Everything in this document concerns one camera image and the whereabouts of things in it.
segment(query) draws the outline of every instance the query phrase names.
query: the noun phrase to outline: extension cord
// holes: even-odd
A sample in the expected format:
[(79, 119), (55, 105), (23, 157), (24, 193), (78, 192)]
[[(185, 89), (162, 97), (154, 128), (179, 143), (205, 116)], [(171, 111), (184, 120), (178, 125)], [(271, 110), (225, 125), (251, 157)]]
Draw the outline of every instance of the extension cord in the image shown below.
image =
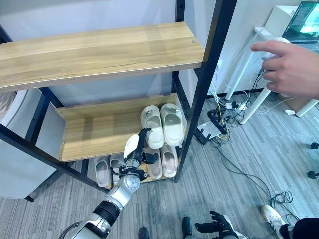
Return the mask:
[(236, 110), (244, 111), (247, 108), (246, 102), (242, 102)]
[(227, 102), (226, 103), (226, 109), (229, 109), (229, 110), (240, 110), (240, 111), (244, 111), (245, 109), (247, 108), (246, 106), (246, 102), (242, 102), (238, 107), (236, 108), (233, 108), (232, 107), (232, 104), (230, 102)]

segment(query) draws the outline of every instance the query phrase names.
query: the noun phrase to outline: human hand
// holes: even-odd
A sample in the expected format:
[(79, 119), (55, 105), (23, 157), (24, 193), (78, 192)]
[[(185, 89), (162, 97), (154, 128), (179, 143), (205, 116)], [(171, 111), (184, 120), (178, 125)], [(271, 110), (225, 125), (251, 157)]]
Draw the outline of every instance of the human hand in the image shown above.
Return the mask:
[(263, 62), (267, 88), (289, 96), (310, 96), (319, 99), (319, 54), (297, 45), (263, 41), (253, 44), (252, 51), (277, 55)]

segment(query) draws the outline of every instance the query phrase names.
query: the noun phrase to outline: gray carpet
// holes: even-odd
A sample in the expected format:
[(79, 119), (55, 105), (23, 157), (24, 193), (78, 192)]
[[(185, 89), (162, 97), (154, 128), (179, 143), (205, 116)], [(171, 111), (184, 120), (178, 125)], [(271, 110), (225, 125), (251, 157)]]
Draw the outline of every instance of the gray carpet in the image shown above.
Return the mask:
[[(238, 101), (244, 96), (235, 96)], [(264, 105), (279, 102), (275, 94)], [(206, 101), (200, 123), (216, 106)], [(319, 150), (307, 143), (319, 141), (319, 108), (301, 118), (284, 113), (283, 103), (267, 114), (254, 114), (244, 125), (230, 128), (231, 137), (222, 146), (223, 153), (244, 171), (261, 177), (271, 193), (290, 190), (294, 201), (287, 207), (300, 218), (319, 217), (319, 179), (306, 177), (319, 170)], [(74, 167), (80, 170), (81, 163)], [(34, 203), (0, 199), (1, 239), (56, 239), (69, 224), (80, 221), (104, 198), (104, 194), (69, 176), (55, 173), (35, 192)], [(180, 182), (164, 180), (143, 184), (123, 210), (109, 238), (137, 239), (140, 227), (146, 227), (152, 239), (182, 238), (181, 220), (209, 222), (209, 210), (227, 214), (236, 230), (250, 236), (274, 239), (270, 226), (260, 214), (268, 203), (264, 192), (241, 175), (230, 173), (221, 163), (219, 152), (193, 139)], [(278, 205), (284, 216), (288, 212)], [(212, 238), (214, 234), (195, 235)]]

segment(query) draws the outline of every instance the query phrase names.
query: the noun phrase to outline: black metal frame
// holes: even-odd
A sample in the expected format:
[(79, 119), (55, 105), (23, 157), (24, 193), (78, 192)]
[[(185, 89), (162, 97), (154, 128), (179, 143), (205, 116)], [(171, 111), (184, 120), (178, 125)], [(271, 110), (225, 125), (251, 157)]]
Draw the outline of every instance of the black metal frame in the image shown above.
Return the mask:
[[(217, 66), (217, 62), (226, 38), (226, 34), (228, 32), (236, 3), (237, 0), (216, 0), (203, 63), (201, 68), (194, 69), (198, 77), (198, 83), (196, 86), (192, 106), (189, 104), (184, 88), (179, 79), (179, 72), (173, 72), (172, 91), (177, 92), (183, 111), (185, 113), (185, 117), (187, 119), (187, 129), (185, 134), (186, 137), (181, 152), (179, 153), (179, 167), (177, 175), (175, 177), (175, 183), (177, 183), (180, 178), (192, 137), (195, 133), (195, 130), (197, 129), (199, 115), (203, 108), (203, 104), (206, 99), (210, 83), (212, 81), (214, 69)], [(184, 11), (185, 0), (176, 0), (175, 21), (184, 21)], [(2, 28), (0, 28), (0, 33), (0, 43), (12, 41)], [(87, 177), (88, 160), (82, 161), (82, 169), (80, 173), (75, 169), (67, 166), (66, 163), (57, 160), (56, 158), (52, 157), (51, 155), (35, 146), (50, 102), (55, 107), (63, 106), (63, 104), (48, 87), (39, 89), (41, 90), (42, 95), (34, 112), (32, 122), (29, 126), (25, 139), (1, 124), (0, 139), (31, 155), (32, 157), (56, 168), (57, 170), (66, 173), (83, 183), (86, 183), (93, 188), (96, 188), (105, 193), (109, 192), (108, 189), (98, 187), (96, 182)], [(28, 201), (33, 201), (30, 196), (26, 197), (26, 199)]]
[[(0, 28), (0, 33), (2, 40), (1, 43), (7, 43), (12, 41), (2, 27)], [(71, 177), (78, 179), (81, 182), (93, 188), (108, 193), (109, 189), (99, 187), (95, 181), (87, 177), (88, 160), (82, 161), (82, 168), (80, 173), (68, 166), (66, 163), (59, 161), (58, 159), (54, 158), (53, 156), (47, 154), (46, 152), (35, 146), (50, 102), (55, 107), (64, 106), (63, 103), (48, 87), (42, 87), (39, 88), (39, 90), (42, 92), (42, 94), (33, 114), (33, 118), (25, 138), (20, 137), (10, 129), (0, 124), (0, 140), (3, 140), (4, 142), (12, 145), (13, 147), (18, 148), (21, 151), (31, 155), (32, 157), (50, 165), (51, 167), (56, 168), (62, 173), (66, 173)], [(25, 199), (29, 202), (33, 202), (33, 198), (31, 198), (30, 196), (27, 196)]]
[(223, 48), (228, 28), (235, 10), (237, 0), (216, 0), (213, 18), (210, 25), (209, 36), (207, 39), (206, 49), (204, 53), (203, 63), (200, 69), (196, 69), (195, 73), (198, 77), (196, 91), (193, 99), (193, 104), (190, 104), (185, 99), (185, 91), (180, 82), (178, 74), (173, 74), (173, 80), (176, 85), (176, 91), (180, 98), (180, 102), (184, 109), (185, 117), (187, 119), (186, 138), (181, 150), (180, 163), (177, 174), (175, 176), (175, 183), (178, 182), (181, 171), (183, 169), (187, 152), (197, 129), (199, 115), (203, 108), (206, 95), (210, 83), (212, 81), (217, 62)]

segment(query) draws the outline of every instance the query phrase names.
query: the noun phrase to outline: robotic arm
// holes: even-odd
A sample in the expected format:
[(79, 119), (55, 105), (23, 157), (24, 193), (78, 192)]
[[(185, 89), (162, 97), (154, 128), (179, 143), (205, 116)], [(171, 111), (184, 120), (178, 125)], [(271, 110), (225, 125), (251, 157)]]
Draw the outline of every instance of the robotic arm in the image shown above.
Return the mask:
[(120, 180), (103, 201), (77, 227), (69, 239), (105, 239), (110, 233), (111, 226), (116, 221), (121, 210), (129, 202), (132, 195), (140, 187), (141, 181), (146, 179), (146, 172), (138, 169), (142, 162), (153, 164), (157, 161), (157, 154), (142, 152), (145, 137), (150, 128), (142, 129), (127, 141), (124, 149), (125, 165), (120, 167)]

